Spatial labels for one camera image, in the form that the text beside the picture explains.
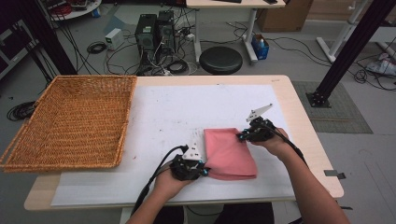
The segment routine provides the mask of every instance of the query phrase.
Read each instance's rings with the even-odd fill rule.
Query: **desk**
[[[201,43],[200,43],[200,24],[199,24],[199,10],[200,8],[251,8],[250,16],[248,20],[247,34],[243,36],[243,42],[247,49],[250,63],[258,61],[256,53],[251,47],[251,34],[253,31],[254,21],[256,20],[257,8],[277,8],[284,7],[285,3],[283,0],[277,1],[276,4],[269,5],[263,0],[242,0],[242,3],[229,3],[220,2],[213,0],[187,0],[187,7],[195,8],[195,38],[194,38],[194,50],[195,50],[195,61],[199,63],[199,57],[201,56]]]
[[[318,140],[312,124],[304,108],[286,76],[196,76],[196,77],[139,77],[137,86],[192,86],[192,85],[271,85],[283,111],[294,144],[304,153],[305,159],[315,177],[330,192],[334,198],[343,196],[343,188],[336,176],[326,176],[323,170],[332,170],[332,165]],[[31,211],[43,211],[65,208],[94,207],[126,207],[130,204],[96,204],[88,206],[50,206],[55,190],[59,185],[60,173],[43,174],[35,181],[26,201],[25,208]],[[294,200],[267,198],[260,201]]]

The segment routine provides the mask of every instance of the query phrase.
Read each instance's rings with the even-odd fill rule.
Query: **cardboard box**
[[[291,0],[282,8],[259,10],[257,23],[263,32],[301,31],[313,0]]]
[[[264,48],[262,48],[262,46],[260,44],[260,41],[262,39],[264,40],[264,45],[265,45]],[[267,41],[265,41],[264,36],[253,35],[251,37],[251,47],[253,47],[258,60],[264,60],[267,58],[268,50],[270,49],[270,46],[268,45]]]

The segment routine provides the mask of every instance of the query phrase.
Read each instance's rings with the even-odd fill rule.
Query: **folded pink towel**
[[[253,179],[257,176],[256,162],[246,141],[240,142],[235,128],[205,129],[205,147],[209,176],[220,180]]]

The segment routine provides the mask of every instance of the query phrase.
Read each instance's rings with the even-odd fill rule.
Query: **brown woven basket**
[[[135,76],[57,76],[0,158],[4,172],[119,165],[136,81]]]

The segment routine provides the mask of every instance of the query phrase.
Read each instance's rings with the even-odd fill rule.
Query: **person's left hand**
[[[160,173],[154,185],[153,193],[161,194],[166,200],[175,197],[184,187],[189,185],[192,180],[178,180],[172,177],[170,169]]]

